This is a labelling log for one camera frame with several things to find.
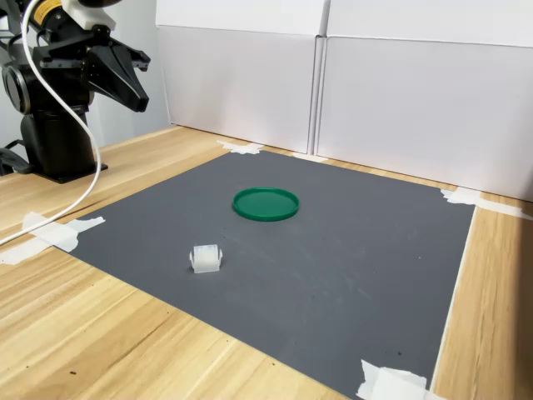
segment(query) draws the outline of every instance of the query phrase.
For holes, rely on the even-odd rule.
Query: white wall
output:
[[[99,146],[170,126],[157,45],[156,1],[123,0],[106,11],[117,22],[112,36],[131,48],[143,50],[152,59],[147,72],[137,71],[150,102],[147,110],[139,113],[96,94],[87,121]],[[0,147],[21,138],[21,119],[0,84]]]

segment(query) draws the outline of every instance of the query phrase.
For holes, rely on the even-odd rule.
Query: white cable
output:
[[[89,186],[89,188],[87,189],[87,191],[78,199],[76,200],[72,205],[70,205],[69,207],[65,208],[63,211],[61,212],[58,212],[56,215],[50,217],[49,219],[46,219],[45,221],[42,221],[40,223],[37,223],[35,225],[33,225],[32,227],[29,227],[27,229],[23,229],[22,231],[18,232],[18,233],[15,233],[11,236],[8,236],[4,239],[2,239],[0,241],[0,246],[2,246],[3,244],[7,243],[7,242],[10,242],[12,241],[13,239],[15,238],[18,238],[26,233],[29,233],[35,229],[38,229],[40,227],[43,227],[44,225],[48,224],[48,223],[52,223],[54,222],[56,219],[62,217],[63,215],[65,215],[66,213],[68,213],[69,211],[71,211],[73,208],[75,208],[79,203],[81,203],[87,196],[88,194],[92,191],[92,189],[94,188],[94,185],[96,185],[97,183],[97,180],[98,180],[98,177],[100,176],[100,171],[102,169],[102,161],[101,161],[101,158],[100,158],[100,150],[98,150],[98,145],[97,145],[97,141],[96,139],[94,138],[94,136],[92,135],[91,131],[89,130],[88,126],[85,124],[85,122],[68,106],[68,104],[66,104],[60,97],[59,95],[54,92],[54,90],[50,87],[50,85],[47,83],[47,81],[44,80],[44,78],[42,77],[41,73],[39,72],[39,70],[37,69],[37,67],[35,66],[35,63],[33,62],[32,60],[32,55],[30,54],[30,48],[27,44],[27,25],[29,24],[29,20],[30,20],[30,16],[32,15],[32,10],[35,8],[35,5],[37,3],[39,3],[40,0],[32,0],[32,2],[30,2],[30,4],[27,6],[27,9],[26,9],[26,12],[24,13],[24,18],[22,20],[22,45],[24,47],[24,53],[26,54],[26,58],[27,58],[27,61],[29,62],[30,64],[30,67],[32,68],[33,72],[35,73],[35,76],[37,77],[37,79],[42,83],[42,85],[50,92],[50,94],[57,100],[57,102],[59,104],[62,105],[63,108],[65,108],[65,110],[67,110],[67,112],[72,115],[72,117],[82,126],[83,130],[87,133],[87,135],[89,135],[89,137],[91,138],[91,143],[92,143],[92,146],[94,147],[95,149],[95,152],[97,154],[97,171],[96,173],[94,174],[94,179],[92,180],[92,183],[91,183],[91,186]]]

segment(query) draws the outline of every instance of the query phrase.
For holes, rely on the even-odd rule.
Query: white plastic block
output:
[[[213,273],[220,271],[222,250],[216,244],[195,246],[189,254],[194,273]]]

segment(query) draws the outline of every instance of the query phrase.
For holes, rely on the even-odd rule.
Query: wood grain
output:
[[[223,139],[172,128],[105,147],[86,213],[219,157]],[[291,152],[266,147],[267,151]],[[364,173],[454,190],[440,182],[347,162]],[[33,210],[50,216],[75,200],[85,177],[57,185],[0,178],[0,237]],[[493,201],[527,206],[486,194]],[[2,247],[22,243],[20,238]],[[533,224],[476,210],[436,373],[448,399],[533,399]],[[1,398],[342,398],[235,338],[98,269],[49,248],[0,266]]]

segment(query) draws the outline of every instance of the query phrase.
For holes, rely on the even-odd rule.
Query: small white object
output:
[[[216,244],[195,246],[189,253],[194,273],[214,273],[220,271],[222,250]]]
[[[85,7],[79,0],[62,0],[62,6],[64,12],[86,31],[95,25],[105,25],[113,31],[117,25],[101,8]]]

